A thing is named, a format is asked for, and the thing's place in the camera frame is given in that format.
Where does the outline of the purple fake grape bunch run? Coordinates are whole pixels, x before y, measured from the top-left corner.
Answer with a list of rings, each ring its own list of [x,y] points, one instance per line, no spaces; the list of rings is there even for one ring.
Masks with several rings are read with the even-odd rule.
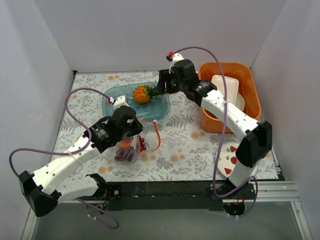
[[[123,139],[131,139],[132,144],[130,147],[121,148],[120,142]],[[146,150],[145,139],[139,134],[137,136],[124,137],[120,142],[115,145],[115,157],[118,162],[132,162],[135,156],[141,154]]]

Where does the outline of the clear zip top bag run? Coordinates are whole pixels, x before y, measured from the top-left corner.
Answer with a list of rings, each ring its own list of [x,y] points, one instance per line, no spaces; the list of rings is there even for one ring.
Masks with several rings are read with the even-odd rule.
[[[142,153],[154,152],[161,146],[161,136],[157,127],[158,121],[142,121],[142,132],[134,136],[125,136],[114,147],[114,160],[117,162],[134,162]]]

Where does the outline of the fake pineapple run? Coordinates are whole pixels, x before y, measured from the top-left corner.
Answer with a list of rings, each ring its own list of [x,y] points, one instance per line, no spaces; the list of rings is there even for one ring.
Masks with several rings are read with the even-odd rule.
[[[147,104],[154,97],[161,95],[155,86],[140,85],[133,91],[133,99],[139,104]]]

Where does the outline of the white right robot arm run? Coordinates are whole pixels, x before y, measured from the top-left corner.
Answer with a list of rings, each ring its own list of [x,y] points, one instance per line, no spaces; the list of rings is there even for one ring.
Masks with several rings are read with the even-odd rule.
[[[245,192],[244,185],[253,178],[258,162],[272,149],[272,125],[249,117],[228,102],[226,93],[221,93],[213,83],[200,80],[189,59],[178,53],[167,59],[170,67],[159,71],[156,89],[161,94],[184,93],[187,99],[221,120],[223,127],[229,128],[240,141],[234,169],[224,184],[213,188],[218,198],[239,198]]]

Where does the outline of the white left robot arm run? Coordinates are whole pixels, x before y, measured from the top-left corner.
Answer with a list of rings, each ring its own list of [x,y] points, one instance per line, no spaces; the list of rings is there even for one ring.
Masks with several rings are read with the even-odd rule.
[[[121,106],[112,116],[101,118],[86,130],[62,156],[34,172],[23,171],[18,176],[21,192],[35,215],[43,217],[58,204],[79,197],[103,199],[107,193],[106,182],[96,173],[71,183],[64,184],[63,180],[87,161],[142,130],[136,111]]]

